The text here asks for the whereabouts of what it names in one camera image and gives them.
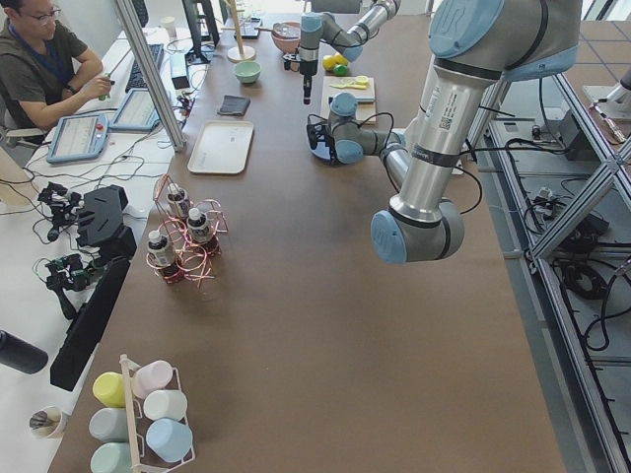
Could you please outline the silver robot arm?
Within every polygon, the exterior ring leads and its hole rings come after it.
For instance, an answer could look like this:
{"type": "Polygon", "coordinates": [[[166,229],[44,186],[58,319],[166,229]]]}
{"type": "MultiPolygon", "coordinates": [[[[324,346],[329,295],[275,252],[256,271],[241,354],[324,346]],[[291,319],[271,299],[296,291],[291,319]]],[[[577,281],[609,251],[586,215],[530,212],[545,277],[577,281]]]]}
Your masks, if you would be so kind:
{"type": "Polygon", "coordinates": [[[376,253],[390,264],[454,254],[464,224],[444,192],[485,90],[568,70],[576,61],[578,1],[445,1],[429,29],[434,82],[424,111],[401,134],[365,129],[348,93],[329,106],[325,135],[343,164],[378,156],[400,188],[371,222],[376,253]]]}
{"type": "Polygon", "coordinates": [[[313,77],[317,73],[319,45],[329,44],[350,62],[359,58],[363,45],[399,11],[397,0],[374,1],[368,12],[349,30],[344,30],[332,13],[305,13],[301,17],[298,47],[299,72],[303,76],[303,103],[311,103],[313,77]]]}

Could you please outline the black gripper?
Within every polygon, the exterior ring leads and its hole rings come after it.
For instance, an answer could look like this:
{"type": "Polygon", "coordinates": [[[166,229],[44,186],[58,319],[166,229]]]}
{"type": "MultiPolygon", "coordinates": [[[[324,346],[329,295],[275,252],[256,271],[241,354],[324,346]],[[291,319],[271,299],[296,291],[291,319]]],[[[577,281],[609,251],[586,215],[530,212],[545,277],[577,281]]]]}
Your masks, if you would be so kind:
{"type": "Polygon", "coordinates": [[[310,95],[313,87],[313,77],[316,74],[316,63],[314,61],[302,61],[300,63],[300,73],[303,76],[303,104],[310,104],[310,95]]]}
{"type": "Polygon", "coordinates": [[[335,149],[335,140],[327,130],[323,131],[322,143],[325,148],[325,157],[331,166],[338,166],[340,164],[337,158],[337,152],[335,149]]]}

